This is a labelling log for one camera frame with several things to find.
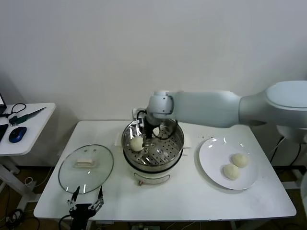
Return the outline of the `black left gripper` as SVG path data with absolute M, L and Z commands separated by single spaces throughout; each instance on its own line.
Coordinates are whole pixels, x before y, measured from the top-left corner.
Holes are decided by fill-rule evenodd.
M 80 186 L 73 192 L 71 199 L 67 201 L 69 214 L 72 217 L 71 230 L 85 230 L 89 218 L 95 215 L 104 204 L 103 187 L 100 186 L 97 200 L 92 204 L 77 204 L 76 200 L 80 191 Z

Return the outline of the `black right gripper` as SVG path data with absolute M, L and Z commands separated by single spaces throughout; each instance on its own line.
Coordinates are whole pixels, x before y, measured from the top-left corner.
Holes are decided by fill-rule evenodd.
M 142 132 L 140 131 L 140 125 L 139 125 L 139 121 L 135 120 L 132 121 L 131 126 L 133 128 L 133 130 L 135 131 L 135 136 L 141 136 Z M 153 130 L 156 128 L 156 126 L 150 124 L 147 121 L 147 118 L 144 118 L 144 134 L 145 136 L 142 136 L 142 149 L 146 149 L 149 146 L 149 140 L 150 138 L 152 138 L 153 136 Z

